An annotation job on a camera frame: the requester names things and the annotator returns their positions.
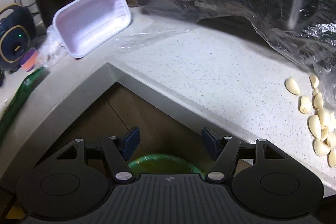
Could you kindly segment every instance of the purple object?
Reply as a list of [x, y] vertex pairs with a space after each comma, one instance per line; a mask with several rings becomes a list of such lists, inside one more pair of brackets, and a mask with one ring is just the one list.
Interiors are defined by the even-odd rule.
[[[30, 48], [26, 54], [21, 58], [20, 60], [20, 66], [23, 66], [32, 56], [33, 54], [36, 52], [35, 48]], [[30, 68], [24, 68], [26, 71], [31, 71], [35, 66], [35, 63], [30, 67]]]

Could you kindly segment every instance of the white countertop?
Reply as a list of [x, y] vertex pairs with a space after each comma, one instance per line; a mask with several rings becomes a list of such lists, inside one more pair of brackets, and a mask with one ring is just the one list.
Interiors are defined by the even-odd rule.
[[[298, 111], [298, 97], [284, 86], [292, 76], [302, 94], [310, 96], [308, 74], [270, 47], [220, 30], [143, 15], [138, 8], [131, 11], [133, 22], [127, 29], [80, 60], [63, 58], [31, 94], [0, 149], [2, 185], [13, 178], [11, 163], [20, 171], [33, 167], [74, 119], [118, 80], [105, 67], [111, 64], [247, 142], [270, 140], [336, 189], [336, 169], [313, 151], [309, 115]], [[101, 75], [93, 79], [97, 71]], [[7, 78], [0, 104], [25, 76], [19, 71]], [[71, 97], [88, 81], [88, 91]], [[24, 157], [23, 150], [31, 155]]]

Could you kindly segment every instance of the metal rivet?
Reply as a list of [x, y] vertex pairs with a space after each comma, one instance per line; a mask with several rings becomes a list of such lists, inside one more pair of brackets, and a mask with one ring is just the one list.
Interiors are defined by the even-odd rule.
[[119, 172], [115, 175], [115, 178], [118, 180], [129, 180], [132, 178], [132, 174], [130, 172]]
[[211, 172], [208, 174], [208, 178], [212, 180], [221, 180], [224, 178], [224, 174], [222, 172]]

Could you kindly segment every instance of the peeled garlic clove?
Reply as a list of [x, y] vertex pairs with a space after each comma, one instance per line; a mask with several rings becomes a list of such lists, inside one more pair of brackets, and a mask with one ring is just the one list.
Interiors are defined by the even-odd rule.
[[321, 108], [317, 111], [317, 115], [320, 119], [321, 128], [328, 127], [330, 124], [330, 112], [325, 108]]
[[333, 148], [336, 146], [336, 134], [335, 132], [330, 132], [327, 137], [327, 144]]
[[322, 129], [321, 141], [325, 141], [329, 135], [329, 128], [325, 127]]
[[320, 91], [319, 91], [319, 89], [318, 88], [316, 88], [316, 89], [314, 89], [313, 90], [313, 96], [316, 96], [317, 95], [317, 93], [319, 93]]
[[319, 92], [314, 98], [314, 107], [316, 109], [320, 109], [324, 106], [323, 98], [322, 98], [322, 93]]
[[324, 142], [316, 139], [314, 141], [314, 150], [317, 155], [319, 155], [320, 157], [324, 157], [330, 152], [330, 147]]
[[313, 134], [313, 136], [320, 140], [322, 135], [322, 129], [319, 116], [317, 115], [311, 116], [309, 118], [308, 125], [310, 132]]
[[300, 94], [300, 88], [299, 88], [298, 84], [296, 83], [296, 81], [294, 80], [293, 77], [289, 77], [288, 79], [286, 79], [285, 86], [286, 86], [286, 88], [288, 89], [289, 92], [291, 92], [295, 95]]
[[316, 89], [319, 86], [319, 79], [317, 78], [316, 75], [311, 75], [309, 76], [310, 82], [311, 82], [311, 86], [313, 87], [313, 89]]
[[334, 112], [330, 112], [329, 131], [330, 132], [334, 131], [335, 127], [336, 127], [335, 113]]
[[328, 157], [328, 163], [331, 167], [336, 167], [336, 149], [333, 148], [330, 151], [329, 157]]
[[301, 96], [300, 111], [303, 114], [307, 114], [311, 111], [311, 108], [311, 99], [306, 95]]

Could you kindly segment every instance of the trash bin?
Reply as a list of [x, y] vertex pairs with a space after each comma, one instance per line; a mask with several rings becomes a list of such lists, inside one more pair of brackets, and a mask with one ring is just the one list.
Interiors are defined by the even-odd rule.
[[153, 154], [138, 158], [128, 164], [133, 174], [204, 174], [190, 162], [167, 154]]

